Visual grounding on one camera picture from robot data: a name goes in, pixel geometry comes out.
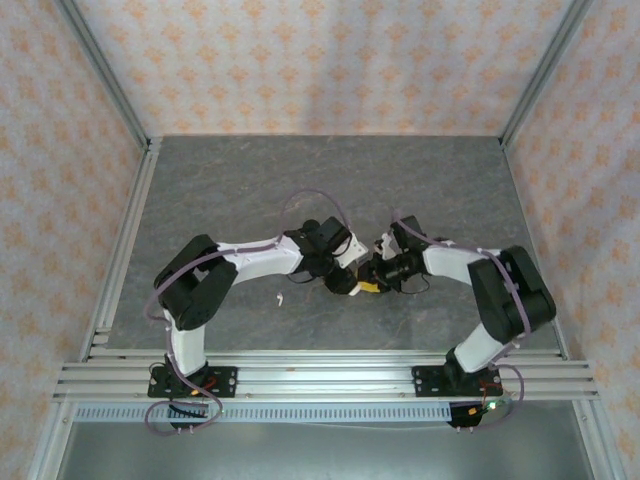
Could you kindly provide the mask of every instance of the black mounting bracket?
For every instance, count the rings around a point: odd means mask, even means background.
[[[499,397],[502,395],[502,380],[497,369],[484,368],[476,373],[466,374],[455,386],[448,380],[444,365],[413,367],[411,376],[416,397]]]
[[[165,355],[165,363],[150,369],[147,396],[150,398],[198,398],[203,395],[182,383]],[[237,367],[213,367],[206,364],[187,379],[219,398],[233,398],[238,385]]]

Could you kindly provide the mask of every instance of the wall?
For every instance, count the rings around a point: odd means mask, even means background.
[[[50,0],[0,4],[0,478],[24,478],[75,360],[137,147]]]
[[[596,1],[510,159],[571,350],[640,478],[640,9]]]
[[[81,0],[151,135],[499,135],[569,0]]]

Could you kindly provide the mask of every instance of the gray marble surface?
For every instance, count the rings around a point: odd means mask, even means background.
[[[467,245],[532,251],[498,141],[488,137],[165,138],[119,300],[110,348],[163,348],[163,328],[141,316],[157,273],[195,235],[248,242],[277,233],[284,198],[300,187],[336,196],[365,244],[391,211]],[[334,215],[314,194],[294,199],[286,227]],[[207,324],[206,346],[238,349],[448,350],[479,322],[465,285],[431,278],[420,295],[332,295],[320,281],[271,276],[234,287]],[[421,288],[419,283],[407,289]],[[277,305],[281,292],[284,302]],[[528,348],[555,348],[551,326]]]

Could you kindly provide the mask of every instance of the purple cable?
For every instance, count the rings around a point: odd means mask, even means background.
[[[147,300],[147,303],[144,306],[143,315],[145,316],[145,318],[147,318],[148,320],[164,322],[164,323],[167,324],[167,326],[165,327],[165,330],[167,332],[166,333],[166,343],[167,343],[167,353],[168,353],[167,356],[169,358],[169,361],[171,362],[171,365],[173,365],[173,369],[176,372],[177,377],[180,379],[180,381],[182,383],[184,383],[188,387],[192,388],[193,390],[201,393],[205,397],[210,398],[211,400],[213,400],[218,405],[218,411],[216,412],[216,414],[213,415],[206,422],[203,422],[203,423],[201,423],[199,425],[196,425],[196,426],[189,427],[190,433],[194,433],[196,430],[201,430],[203,428],[206,428],[209,425],[211,425],[213,422],[215,422],[218,418],[220,418],[220,415],[222,415],[223,405],[222,405],[222,402],[220,401],[220,399],[218,397],[216,397],[213,393],[211,393],[208,390],[205,390],[205,389],[199,387],[198,385],[195,385],[194,383],[189,381],[186,378],[185,375],[182,374],[182,372],[178,368],[177,362],[175,361],[175,352],[173,350],[173,344],[171,343],[171,328],[172,328],[171,322],[169,320],[167,320],[165,317],[161,317],[161,316],[158,316],[158,315],[153,315],[151,313],[151,309],[153,308],[153,305],[155,305],[155,303],[158,301],[160,295],[162,295],[162,293],[164,293],[167,290],[167,288],[169,288],[182,275],[184,275],[185,273],[193,270],[198,265],[201,265],[201,264],[203,264],[205,262],[208,262],[210,260],[213,260],[214,258],[223,256],[223,255],[230,255],[230,254],[237,254],[237,253],[265,252],[267,250],[271,250],[272,248],[276,248],[278,246],[278,244],[280,243],[280,241],[282,240],[282,237],[284,236],[284,231],[285,231],[284,217],[285,217],[287,205],[289,205],[289,202],[295,196],[297,196],[297,195],[299,195],[301,193],[305,193],[305,192],[318,193],[320,195],[323,195],[325,198],[329,199],[331,201],[331,203],[333,203],[333,205],[338,210],[338,213],[340,214],[340,217],[342,218],[342,221],[343,221],[345,227],[347,227],[347,229],[349,231],[351,231],[351,222],[349,221],[347,215],[345,214],[344,210],[342,209],[342,207],[340,206],[338,201],[332,195],[330,195],[329,193],[325,192],[324,190],[320,190],[318,188],[301,188],[299,190],[294,191],[292,194],[290,194],[285,199],[285,202],[282,205],[282,209],[280,210],[280,229],[279,229],[279,233],[278,233],[278,236],[276,237],[276,239],[273,241],[273,243],[270,243],[270,244],[267,244],[267,245],[262,245],[262,246],[259,246],[259,247],[244,247],[244,248],[238,248],[238,249],[223,250],[223,251],[220,251],[220,252],[214,252],[214,253],[211,253],[209,255],[205,255],[203,257],[200,257],[200,258],[188,263],[184,267],[180,268],[177,272],[175,272],[173,275],[171,275],[166,281],[164,281],[162,283],[162,285],[160,285],[157,289],[155,289],[151,293],[149,299]],[[151,422],[149,421],[149,418],[151,416],[151,412],[153,411],[154,408],[156,408],[156,407],[158,407],[160,405],[180,405],[180,406],[188,406],[188,407],[192,407],[194,405],[195,406],[204,406],[204,404],[197,404],[197,403],[183,402],[183,401],[175,401],[175,400],[161,400],[159,402],[156,402],[156,403],[152,404],[147,409],[147,412],[146,412],[146,414],[144,416],[144,423],[145,423],[146,427],[149,429],[149,431],[151,431],[151,433],[153,433],[155,435],[162,436],[162,437],[170,437],[172,435],[180,435],[182,433],[182,429],[178,428],[177,430],[162,431],[162,430],[158,430],[156,428],[153,428],[151,426]]]
[[[509,293],[511,293],[511,296],[513,297],[513,301],[516,304],[516,308],[518,310],[518,314],[520,315],[520,318],[522,319],[522,324],[524,326],[524,335],[521,337],[521,339],[525,339],[526,337],[528,337],[531,334],[531,323],[529,322],[529,317],[527,316],[527,312],[524,309],[524,305],[522,304],[522,300],[520,299],[520,295],[518,294],[518,290],[516,289],[515,284],[513,283],[513,280],[511,280],[511,277],[509,276],[509,272],[507,272],[507,270],[504,268],[504,266],[502,265],[502,263],[500,262],[500,260],[498,260],[498,258],[492,254],[491,252],[484,250],[482,248],[470,248],[470,247],[464,247],[461,245],[456,245],[454,244],[448,244],[448,243],[444,243],[444,242],[439,242],[438,240],[434,240],[433,238],[429,238],[419,232],[416,232],[414,229],[412,229],[409,225],[407,225],[406,223],[404,223],[401,219],[400,219],[400,212],[399,210],[394,210],[393,211],[393,215],[392,215],[392,219],[394,222],[397,222],[398,225],[400,225],[403,229],[405,229],[407,232],[409,232],[411,235],[413,235],[416,238],[419,238],[420,240],[427,242],[429,245],[435,245],[438,247],[443,247],[443,248],[453,248],[456,250],[461,250],[464,252],[471,252],[471,253],[479,253],[481,255],[486,256],[487,258],[489,258],[497,267],[498,271],[500,272],[500,274],[502,275],[502,277],[504,278],[505,284],[507,286],[507,290],[509,291]],[[506,363],[501,363],[500,365],[496,365],[495,362],[497,362],[499,359],[501,359],[502,357],[504,357],[508,352],[510,352],[512,349],[514,348],[514,344],[512,342],[507,343],[502,350],[500,350],[500,352],[498,352],[490,361],[490,367],[491,369],[497,369],[500,367],[504,367],[504,368],[508,368],[510,370],[513,370],[515,372],[515,374],[518,377],[518,381],[520,382],[520,395],[518,396],[518,400],[516,401],[515,406],[513,407],[513,410],[511,410],[510,413],[508,413],[507,415],[505,415],[504,417],[500,418],[499,420],[490,423],[489,425],[481,425],[478,427],[475,427],[475,430],[478,429],[486,429],[492,426],[495,426],[496,424],[500,424],[502,423],[506,418],[510,417],[511,414],[513,414],[513,412],[520,406],[520,404],[522,403],[522,401],[524,400],[524,378],[522,377],[522,374],[520,373],[520,371],[514,367],[513,365],[509,365]]]

